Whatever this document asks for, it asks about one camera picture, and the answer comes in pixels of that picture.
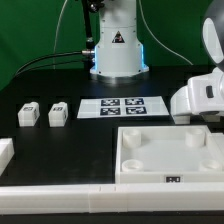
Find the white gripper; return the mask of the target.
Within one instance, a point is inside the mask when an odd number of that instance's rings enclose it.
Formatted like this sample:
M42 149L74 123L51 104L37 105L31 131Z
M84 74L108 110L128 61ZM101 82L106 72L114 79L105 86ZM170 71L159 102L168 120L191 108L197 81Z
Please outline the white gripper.
M224 116L224 72L192 77L170 100L170 113L176 124L189 124L193 115Z

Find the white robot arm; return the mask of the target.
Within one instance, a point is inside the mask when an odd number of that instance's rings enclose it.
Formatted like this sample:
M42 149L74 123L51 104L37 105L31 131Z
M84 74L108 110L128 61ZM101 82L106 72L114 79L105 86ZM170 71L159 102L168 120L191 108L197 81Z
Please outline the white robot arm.
M136 9L141 0L90 0L100 13L100 40L94 48L91 75L109 83L133 80L149 71L136 34ZM224 117L224 0L213 0L203 19L202 41L215 64L206 75L192 77L170 100L177 124L192 115Z

